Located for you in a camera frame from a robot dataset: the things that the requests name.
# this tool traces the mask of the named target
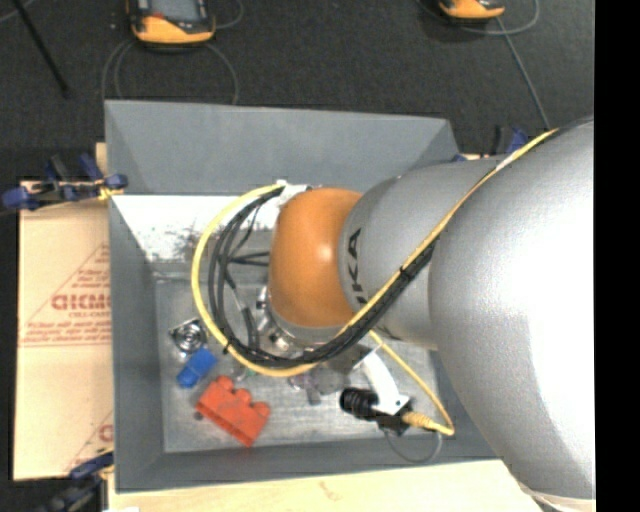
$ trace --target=black cable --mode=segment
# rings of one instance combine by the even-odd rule
[[[242,223],[251,215],[252,211],[260,207],[262,204],[280,195],[282,187],[275,189],[268,194],[247,204],[229,221],[220,233],[218,240],[213,248],[209,265],[209,302],[213,313],[213,318],[230,345],[240,353],[245,359],[258,364],[267,365],[272,368],[290,368],[300,364],[320,363],[327,361],[342,351],[358,343],[370,329],[372,329],[381,316],[395,302],[402,291],[409,283],[418,275],[418,273],[429,263],[433,249],[437,241],[434,240],[425,250],[423,250],[406,268],[401,270],[398,278],[388,287],[382,294],[380,299],[353,325],[349,326],[345,331],[336,336],[326,344],[302,352],[297,357],[281,357],[275,356],[262,349],[249,348],[243,344],[233,332],[229,325],[224,312],[224,296],[223,288],[225,285],[225,275],[227,265],[229,264],[228,254],[235,236],[240,229]],[[220,265],[217,277],[217,289],[215,289],[215,272]]]
[[[387,443],[389,443],[389,447],[393,450],[393,452],[399,457],[402,457],[407,462],[411,462],[412,464],[427,464],[436,460],[438,455],[440,455],[440,451],[442,450],[442,434],[440,432],[433,432],[433,435],[435,437],[435,443],[431,448],[431,451],[429,451],[429,453],[427,453],[427,455],[425,455],[424,457],[411,457],[410,455],[407,455],[402,450],[400,450],[400,448],[391,441],[391,435],[388,431],[384,431],[384,437],[386,438]]]
[[[114,50],[111,52],[111,54],[107,58],[107,62],[105,63],[102,69],[101,93],[102,93],[103,101],[107,95],[106,90],[107,90],[107,77],[108,77],[109,68],[111,67],[111,63],[113,62],[114,59],[116,59],[116,62],[113,68],[113,85],[116,90],[116,97],[119,99],[124,98],[124,95],[122,94],[122,87],[120,85],[120,70],[122,68],[122,62],[124,61],[125,56],[129,53],[129,51],[136,44],[136,42],[137,42],[136,39],[126,39],[120,42],[118,46],[114,48]],[[205,44],[202,46],[202,48],[206,48],[211,53],[217,55],[218,58],[223,62],[223,64],[226,66],[227,70],[229,71],[229,74],[231,75],[231,80],[233,82],[233,96],[231,98],[231,104],[236,105],[240,98],[240,83],[238,81],[238,75],[236,73],[236,70],[231,65],[231,62],[229,62],[229,59],[227,59],[227,57],[215,46],[211,44]]]
[[[240,0],[236,0],[236,3],[238,4],[238,7],[240,9],[240,11],[238,12],[238,15],[231,21],[229,21],[228,23],[223,23],[222,25],[217,25],[216,26],[216,31],[218,30],[224,30],[227,28],[232,28],[235,27],[238,23],[240,23],[240,21],[242,20],[243,16],[244,16],[244,5],[242,4],[242,2]]]
[[[15,5],[16,11],[18,12],[20,17],[22,18],[22,21],[27,27],[27,30],[31,35],[31,39],[33,39],[33,42],[38,47],[38,51],[40,52],[40,55],[42,55],[45,62],[47,63],[47,66],[49,67],[49,70],[53,74],[53,77],[56,79],[56,82],[58,82],[58,87],[60,88],[62,97],[65,99],[69,99],[71,97],[71,89],[69,88],[69,84],[67,84],[66,80],[62,76],[62,73],[60,73],[58,66],[53,60],[53,57],[51,56],[51,54],[49,53],[49,50],[44,44],[44,41],[40,37],[38,30],[36,29],[35,25],[31,21],[31,18],[29,17],[29,13],[27,13],[27,10],[24,8],[24,5],[22,5],[22,1],[13,0],[13,5]]]
[[[437,19],[440,23],[442,24],[446,24],[446,25],[450,25],[450,22],[446,22],[443,21],[439,16],[437,16],[435,13],[433,13],[430,9],[428,9],[427,7],[425,7],[421,0],[416,0],[416,3],[420,6],[420,8],[426,12],[429,16],[431,16],[433,19]],[[531,20],[527,23],[525,23],[524,25],[514,28],[514,29],[509,29],[507,30],[506,27],[504,26],[504,23],[502,21],[502,16],[496,16],[495,20],[498,23],[498,26],[500,27],[500,30],[481,30],[481,29],[474,29],[474,28],[470,28],[470,27],[465,27],[462,25],[458,25],[457,28],[459,28],[460,30],[464,31],[464,32],[469,32],[472,34],[479,34],[479,35],[483,35],[483,36],[490,36],[490,37],[504,37],[505,41],[507,42],[507,45],[509,46],[509,50],[511,51],[511,54],[513,56],[513,58],[516,61],[516,65],[518,66],[518,69],[520,71],[520,73],[522,74],[522,77],[524,78],[524,81],[527,85],[527,89],[529,90],[529,93],[531,95],[531,98],[535,104],[536,110],[538,111],[538,114],[540,115],[541,119],[542,119],[542,123],[543,123],[543,127],[545,131],[548,131],[551,129],[551,123],[549,123],[549,119],[547,117],[547,114],[542,106],[542,102],[540,101],[540,98],[538,97],[538,93],[536,92],[536,89],[533,85],[533,82],[531,81],[531,78],[529,77],[529,73],[527,72],[524,63],[522,62],[522,59],[520,58],[520,55],[518,54],[518,51],[515,48],[515,45],[513,44],[513,41],[511,40],[510,36],[512,35],[517,35],[517,34],[521,34],[527,30],[529,30],[530,28],[534,27],[537,23],[538,20],[540,18],[540,0],[533,0],[533,5],[534,5],[534,13],[533,13],[533,17],[531,18]]]
[[[542,118],[542,122],[543,122],[543,126],[545,131],[549,131],[551,129],[551,124],[549,123],[549,119],[547,118],[547,115],[544,111],[544,108],[542,107],[542,103],[540,102],[540,98],[538,98],[538,93],[536,92],[535,87],[533,86],[533,82],[531,81],[531,79],[529,78],[529,73],[527,73],[527,69],[524,67],[524,64],[522,63],[522,59],[520,58],[520,55],[518,54],[516,47],[513,44],[513,41],[511,40],[511,37],[509,36],[509,34],[506,33],[506,30],[504,28],[504,23],[502,23],[502,20],[500,18],[498,18],[498,24],[500,25],[500,27],[502,28],[502,30],[504,31],[504,39],[507,42],[507,45],[509,45],[509,49],[511,50],[511,55],[513,55],[513,58],[516,61],[516,64],[518,65],[518,69],[520,70],[520,73],[522,73],[522,77],[524,78],[524,81],[527,84],[527,88],[529,89],[529,93],[531,94],[531,97],[533,98],[533,102],[536,104],[536,108],[538,109],[538,113],[540,114],[540,117]]]
[[[27,8],[34,1],[35,0],[27,0],[25,3],[22,4],[22,7]],[[14,9],[13,11],[9,12],[8,14],[3,14],[2,16],[0,16],[0,23],[4,23],[5,21],[9,21],[11,18],[15,18],[19,14],[20,13],[18,12],[18,9]]]

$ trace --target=blue plastic part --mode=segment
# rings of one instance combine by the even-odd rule
[[[12,210],[22,210],[25,208],[35,210],[40,206],[40,202],[33,194],[29,193],[26,187],[16,187],[7,190],[2,194],[2,204],[5,208]]]
[[[82,153],[79,157],[80,167],[85,172],[85,174],[89,177],[91,181],[98,181],[104,178],[102,171],[98,167],[96,161],[91,158],[88,153]]]
[[[206,347],[196,350],[176,377],[182,388],[194,387],[218,362]]]
[[[104,179],[104,186],[111,190],[125,188],[129,184],[129,178],[124,174],[112,174]]]

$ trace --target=wire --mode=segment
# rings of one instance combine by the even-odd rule
[[[122,62],[124,61],[125,56],[129,53],[129,51],[136,44],[136,42],[137,42],[136,39],[126,39],[122,41],[120,44],[118,44],[118,46],[114,48],[114,50],[111,52],[111,54],[107,58],[107,61],[104,67],[102,68],[102,81],[100,85],[102,101],[104,101],[107,96],[107,80],[109,76],[109,69],[114,59],[116,59],[116,62],[113,69],[113,84],[115,87],[116,96],[119,99],[124,98],[124,95],[122,94],[122,87],[120,85],[120,70],[122,68]],[[227,70],[229,71],[229,74],[231,75],[231,80],[233,81],[233,88],[234,88],[231,104],[236,105],[240,98],[240,83],[238,81],[238,75],[236,73],[236,70],[231,65],[231,62],[229,62],[229,59],[227,59],[227,57],[218,48],[216,48],[211,44],[205,44],[203,48],[206,48],[210,52],[217,55],[220,58],[220,60],[223,62],[223,64],[226,66]]]
[[[24,2],[22,4],[22,6],[24,8],[29,7],[33,2],[35,2],[35,0],[27,0],[26,2]],[[9,21],[11,18],[15,18],[16,16],[18,16],[20,14],[20,12],[18,11],[18,9],[14,9],[13,11],[9,12],[8,14],[4,14],[3,16],[0,16],[0,23],[4,23],[5,21]]]
[[[420,421],[421,421],[420,417],[426,418],[426,416],[419,413],[417,415],[415,413],[414,414],[407,413],[406,416],[408,421],[405,421],[405,423],[409,423],[411,424],[411,426],[414,426],[414,427],[421,426],[422,428],[428,428],[429,430],[436,430],[447,436],[452,436],[455,433],[455,426],[453,425],[453,421],[451,420],[451,417],[449,416],[446,409],[442,405],[442,402],[436,396],[436,394],[431,390],[429,385],[420,378],[420,376],[413,370],[413,368],[411,368],[411,366],[409,366],[404,361],[404,359],[402,359],[395,352],[395,350],[393,350],[389,345],[387,345],[384,342],[384,340],[378,335],[378,333],[376,333],[375,331],[369,331],[369,336],[380,346],[382,350],[384,350],[387,353],[389,357],[391,357],[391,359],[393,359],[398,364],[398,366],[400,366],[400,368],[402,368],[405,371],[407,375],[409,375],[409,377],[411,377],[415,381],[416,384],[418,384],[418,386],[420,386],[420,388],[426,393],[426,395],[429,397],[429,399],[433,402],[433,404],[438,409],[438,412],[440,412],[440,414],[444,418],[445,422],[447,423],[447,427],[437,424],[435,422],[429,424],[428,427],[420,425]]]
[[[233,66],[231,65],[231,62],[229,62],[227,57],[225,57],[225,55],[218,48],[216,48],[215,46],[209,43],[205,44],[204,47],[207,48],[209,51],[215,53],[218,57],[220,57],[220,60],[222,60],[222,62],[224,62],[224,64],[227,66],[227,69],[231,74],[231,79],[233,80],[233,87],[234,87],[234,94],[231,100],[231,104],[236,105],[238,103],[238,99],[240,98],[240,83],[238,81],[238,74],[236,73],[236,70],[233,68]]]
[[[240,23],[240,20],[242,20],[242,17],[244,16],[244,5],[240,0],[236,0],[236,3],[240,8],[238,15],[232,21],[216,26],[216,30],[225,30],[227,28],[232,28],[232,27],[235,27],[238,23]]]
[[[433,13],[430,9],[428,9],[427,7],[425,7],[421,0],[416,0],[416,3],[420,6],[420,8],[426,12],[429,16],[431,16],[433,19],[438,20],[440,23],[445,24],[445,25],[449,25],[450,23],[443,21],[439,16],[437,16],[435,13]],[[531,20],[527,23],[525,23],[524,25],[517,27],[517,28],[513,28],[513,29],[509,29],[507,30],[507,28],[504,26],[504,23],[502,21],[502,16],[497,16],[495,18],[496,22],[498,23],[498,26],[500,27],[500,30],[480,30],[480,29],[474,29],[474,28],[470,28],[470,27],[465,27],[465,26],[458,26],[458,28],[464,32],[469,32],[472,34],[479,34],[479,35],[483,35],[483,36],[489,36],[489,37],[504,37],[505,41],[507,42],[507,45],[509,46],[509,50],[511,51],[511,55],[513,56],[514,60],[516,61],[516,65],[518,66],[518,69],[520,71],[520,73],[522,74],[522,77],[527,85],[527,89],[529,90],[529,93],[531,95],[531,98],[533,99],[533,102],[535,104],[536,110],[538,111],[538,114],[540,115],[541,119],[542,119],[542,123],[543,123],[543,128],[545,130],[549,130],[551,129],[551,123],[549,123],[549,119],[547,117],[547,114],[542,106],[542,103],[540,101],[540,98],[538,97],[538,93],[536,92],[536,89],[533,85],[533,82],[531,81],[531,78],[529,77],[529,73],[527,72],[524,63],[522,62],[522,59],[520,58],[520,55],[518,54],[518,51],[516,50],[515,45],[513,44],[513,41],[511,40],[510,36],[512,35],[517,35],[517,34],[521,34],[527,30],[529,30],[530,28],[533,28],[537,23],[538,20],[540,19],[540,0],[533,0],[533,6],[534,6],[534,12],[533,12],[533,17],[531,18]]]
[[[125,39],[124,41],[121,41],[109,54],[109,57],[107,57],[107,61],[105,62],[105,65],[102,68],[102,79],[100,81],[100,96],[103,102],[107,97],[107,79],[109,76],[109,68],[111,67],[111,63],[113,62],[113,59],[116,58],[116,56],[120,51],[124,51],[123,49],[127,47],[127,45],[133,46],[134,43],[135,43],[135,39]]]
[[[216,232],[216,230],[219,229],[222,222],[232,212],[240,209],[232,221],[226,225],[222,230],[222,233],[219,235],[220,240],[216,243],[214,247],[214,255],[211,258],[211,262],[213,264],[213,262],[217,262],[217,255],[221,251],[221,241],[224,240],[224,243],[226,243],[226,237],[236,229],[236,225],[240,225],[244,222],[254,208],[259,207],[264,204],[264,202],[280,195],[284,186],[279,184],[269,185],[247,192],[233,200],[214,217],[214,219],[204,229],[200,240],[196,245],[193,264],[191,267],[191,289],[194,302],[200,316],[207,328],[225,348],[225,350],[232,354],[239,362],[257,373],[273,377],[291,377],[312,369],[320,362],[331,359],[360,341],[360,339],[362,339],[362,337],[376,325],[379,318],[386,312],[389,306],[395,301],[406,286],[409,285],[412,279],[415,278],[420,270],[430,261],[436,240],[446,227],[449,220],[467,201],[467,199],[477,189],[484,185],[484,183],[500,172],[500,170],[511,164],[517,158],[520,158],[531,148],[544,141],[555,131],[556,130],[551,130],[536,137],[528,144],[511,153],[493,170],[489,171],[453,206],[453,208],[436,225],[432,232],[407,258],[400,269],[396,271],[383,285],[383,287],[373,295],[369,302],[367,302],[367,304],[365,304],[363,308],[354,315],[354,317],[341,329],[338,335],[326,344],[314,350],[305,351],[302,355],[295,358],[274,356],[260,349],[248,349],[246,345],[243,345],[240,340],[238,340],[228,325],[218,325],[216,319],[211,317],[202,297],[202,292],[200,290],[200,266],[209,238],[214,234],[214,232]]]
[[[500,25],[500,27],[503,29],[503,31],[505,31],[504,29],[504,24],[502,23],[502,20],[500,18],[498,18],[498,24]],[[536,105],[536,108],[538,110],[538,113],[540,114],[540,117],[542,118],[542,122],[543,122],[543,126],[545,130],[549,130],[551,128],[551,124],[549,123],[549,119],[547,118],[547,114],[544,111],[544,108],[542,107],[542,103],[540,102],[540,98],[538,97],[538,93],[536,92],[535,87],[533,86],[533,82],[531,81],[531,78],[529,78],[529,73],[527,73],[527,69],[524,67],[524,64],[522,62],[522,59],[520,58],[520,55],[518,54],[518,51],[516,50],[516,47],[513,44],[513,41],[511,40],[511,37],[509,37],[509,34],[506,33],[504,34],[504,39],[507,42],[507,45],[509,45],[509,49],[511,50],[511,55],[513,55],[513,58],[516,61],[516,64],[518,65],[518,69],[520,70],[520,73],[522,73],[522,77],[524,78],[524,81],[527,84],[527,88],[529,89],[529,92],[531,93],[531,97],[533,98],[533,102]]]
[[[442,450],[442,434],[440,432],[433,432],[433,436],[435,437],[435,443],[433,445],[433,448],[431,448],[431,451],[429,451],[427,455],[425,455],[424,457],[411,457],[410,455],[407,455],[405,452],[400,450],[400,448],[391,441],[391,435],[388,431],[385,430],[384,432],[384,437],[387,440],[387,443],[389,443],[389,447],[393,450],[393,452],[399,457],[402,457],[407,462],[411,462],[413,464],[427,464],[428,462],[433,462],[438,457],[438,455],[440,455],[440,451]]]
[[[193,255],[193,265],[191,267],[191,290],[193,292],[193,299],[202,317],[203,322],[211,332],[211,334],[218,340],[225,349],[242,363],[247,368],[255,371],[256,373],[260,373],[262,375],[267,375],[271,377],[292,377],[299,373],[310,370],[315,365],[301,365],[294,368],[288,369],[274,369],[267,368],[258,364],[255,364],[248,359],[246,359],[242,354],[240,354],[233,345],[229,344],[229,340],[225,336],[225,334],[220,330],[218,325],[213,321],[207,307],[205,306],[204,299],[202,297],[202,291],[200,290],[200,265],[202,261],[202,256],[204,254],[205,248],[207,246],[207,242],[211,235],[218,229],[218,227],[222,224],[222,221],[228,217],[233,211],[240,208],[242,205],[246,204],[247,201],[259,198],[263,195],[267,195],[271,192],[275,192],[280,190],[281,185],[268,185],[266,187],[257,188],[247,192],[246,194],[236,198],[229,205],[223,208],[218,215],[216,215],[213,220],[205,227],[198,244],[196,245],[196,249]]]

